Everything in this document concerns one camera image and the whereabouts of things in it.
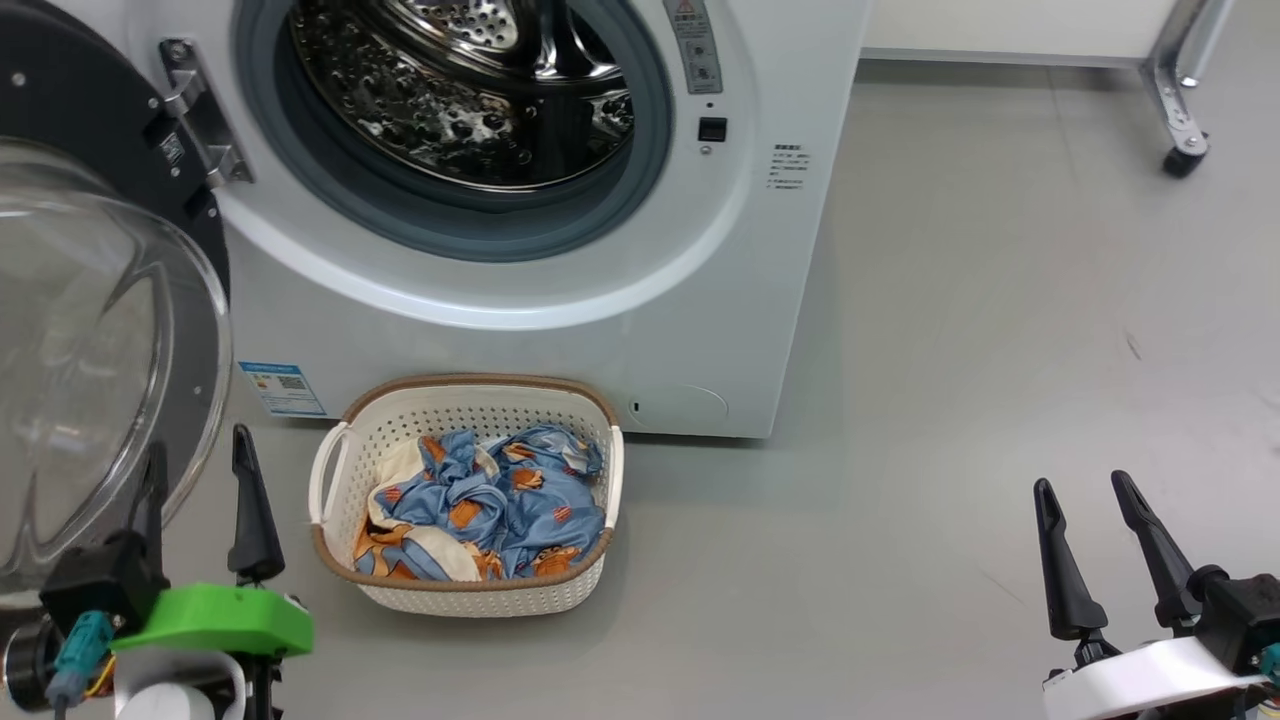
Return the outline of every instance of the white wall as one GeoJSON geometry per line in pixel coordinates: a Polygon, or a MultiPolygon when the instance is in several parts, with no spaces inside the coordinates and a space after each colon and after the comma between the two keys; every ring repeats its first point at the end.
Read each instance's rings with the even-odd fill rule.
{"type": "Polygon", "coordinates": [[[1172,4],[1174,0],[878,0],[865,46],[1144,58],[1172,4]]]}

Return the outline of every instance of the laundry basket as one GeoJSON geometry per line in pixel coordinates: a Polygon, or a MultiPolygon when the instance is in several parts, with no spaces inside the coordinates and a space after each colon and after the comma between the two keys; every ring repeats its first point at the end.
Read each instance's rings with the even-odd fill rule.
{"type": "Polygon", "coordinates": [[[310,488],[312,539],[333,573],[393,610],[451,618],[563,612],[582,602],[600,579],[621,495],[622,430],[608,404],[590,388],[516,375],[404,378],[357,400],[316,451],[310,488]],[[581,562],[545,578],[483,582],[374,578],[355,570],[357,533],[374,489],[374,468],[384,454],[421,436],[471,429],[484,441],[538,423],[557,423],[595,442],[604,461],[591,480],[595,503],[604,509],[604,532],[581,562]]]}

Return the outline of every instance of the sticker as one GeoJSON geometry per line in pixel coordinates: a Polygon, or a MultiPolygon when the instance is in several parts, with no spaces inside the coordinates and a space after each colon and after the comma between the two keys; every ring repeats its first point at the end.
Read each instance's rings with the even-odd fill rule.
{"type": "Polygon", "coordinates": [[[160,151],[164,152],[164,159],[169,163],[169,167],[174,167],[182,160],[182,156],[187,151],[182,147],[182,138],[178,133],[170,133],[169,137],[160,141],[160,151]]]}
{"type": "Polygon", "coordinates": [[[297,365],[241,363],[241,370],[253,383],[257,395],[262,397],[262,405],[271,415],[328,416],[297,365]]]}
{"type": "Polygon", "coordinates": [[[803,145],[774,145],[765,190],[803,190],[809,178],[810,155],[803,145]]]}
{"type": "Polygon", "coordinates": [[[705,0],[663,0],[671,15],[671,28],[676,31],[680,58],[685,63],[685,81],[690,95],[723,92],[719,56],[716,54],[716,36],[707,14],[705,0]]]}

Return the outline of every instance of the metal cart leg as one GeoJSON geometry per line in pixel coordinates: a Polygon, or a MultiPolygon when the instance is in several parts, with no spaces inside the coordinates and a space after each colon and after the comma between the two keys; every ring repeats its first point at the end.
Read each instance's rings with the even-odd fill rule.
{"type": "MultiPolygon", "coordinates": [[[[1160,31],[1151,56],[1142,65],[1142,77],[1160,102],[1165,114],[1165,127],[1174,140],[1174,149],[1165,156],[1165,172],[1178,178],[1189,176],[1208,152],[1208,137],[1201,132],[1183,99],[1178,60],[1192,31],[1197,28],[1197,20],[1211,4],[1213,0],[1178,0],[1169,19],[1165,20],[1164,29],[1160,31]]],[[[1212,26],[1199,26],[1202,31],[1206,28],[1212,29],[1212,26]]]]}
{"type": "Polygon", "coordinates": [[[1199,27],[1192,32],[1192,37],[1183,47],[1181,61],[1178,63],[1179,77],[1183,87],[1196,87],[1204,77],[1208,59],[1213,55],[1217,38],[1226,27],[1226,17],[1231,14],[1235,0],[1210,0],[1208,6],[1201,14],[1199,27]]]}

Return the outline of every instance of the patterned cloth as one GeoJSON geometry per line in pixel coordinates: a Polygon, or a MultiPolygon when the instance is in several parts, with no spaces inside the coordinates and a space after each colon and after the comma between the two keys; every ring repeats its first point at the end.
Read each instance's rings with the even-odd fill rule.
{"type": "Polygon", "coordinates": [[[552,424],[488,448],[472,430],[457,430],[384,457],[357,538],[356,569],[481,580],[554,575],[586,557],[604,529],[604,511],[588,486],[602,468],[599,450],[552,424]],[[406,478],[417,466],[412,451],[421,470],[406,478]]]}

